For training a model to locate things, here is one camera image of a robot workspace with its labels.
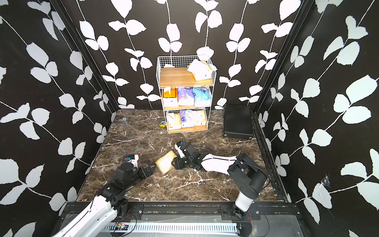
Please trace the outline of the pale yellow tissue pack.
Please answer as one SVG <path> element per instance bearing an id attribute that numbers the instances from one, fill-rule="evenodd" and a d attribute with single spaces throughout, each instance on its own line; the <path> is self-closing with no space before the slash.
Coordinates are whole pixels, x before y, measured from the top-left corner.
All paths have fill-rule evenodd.
<path id="1" fill-rule="evenodd" d="M 176 154 L 173 151 L 169 151 L 166 155 L 163 157 L 159 158 L 155 164 L 158 168 L 158 170 L 162 174 L 166 174 L 168 171 L 174 168 L 172 165 L 173 160 L 176 158 Z"/>

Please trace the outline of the blue cartoon tissue pack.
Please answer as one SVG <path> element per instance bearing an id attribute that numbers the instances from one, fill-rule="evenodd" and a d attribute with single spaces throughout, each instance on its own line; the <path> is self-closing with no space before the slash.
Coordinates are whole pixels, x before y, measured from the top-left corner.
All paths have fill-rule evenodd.
<path id="1" fill-rule="evenodd" d="M 208 107 L 211 105 L 211 95 L 207 87 L 194 87 L 192 93 L 196 107 Z"/>

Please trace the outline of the orange tissue pack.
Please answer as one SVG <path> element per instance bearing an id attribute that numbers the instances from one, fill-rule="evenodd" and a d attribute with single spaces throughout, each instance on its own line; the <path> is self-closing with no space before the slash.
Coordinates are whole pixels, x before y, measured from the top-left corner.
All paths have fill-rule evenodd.
<path id="1" fill-rule="evenodd" d="M 178 107 L 178 91 L 177 88 L 164 88 L 162 94 L 163 106 L 166 107 Z"/>

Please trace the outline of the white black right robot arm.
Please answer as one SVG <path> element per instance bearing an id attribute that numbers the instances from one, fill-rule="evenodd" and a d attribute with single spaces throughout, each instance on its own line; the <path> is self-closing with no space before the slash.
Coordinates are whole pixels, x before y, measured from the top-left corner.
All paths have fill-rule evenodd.
<path id="1" fill-rule="evenodd" d="M 233 210 L 221 210 L 221 213 L 238 220 L 246 218 L 251 204 L 270 183 L 268 173 L 246 153 L 239 153 L 233 157 L 216 156 L 201 153 L 190 142 L 183 141 L 176 143 L 175 149 L 179 157 L 174 158 L 171 164 L 176 170 L 189 167 L 196 171 L 222 173 L 231 177 L 239 189 L 239 195 Z"/>

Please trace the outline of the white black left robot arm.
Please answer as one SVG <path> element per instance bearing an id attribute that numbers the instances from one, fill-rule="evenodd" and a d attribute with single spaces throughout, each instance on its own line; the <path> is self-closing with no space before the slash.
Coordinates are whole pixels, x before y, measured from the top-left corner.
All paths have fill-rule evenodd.
<path id="1" fill-rule="evenodd" d="M 128 201 L 124 197 L 125 193 L 139 181 L 152 176 L 155 168 L 155 164 L 139 168 L 130 162 L 121 164 L 114 176 L 98 191 L 92 202 L 55 236 L 97 236 L 111 221 L 127 214 Z"/>

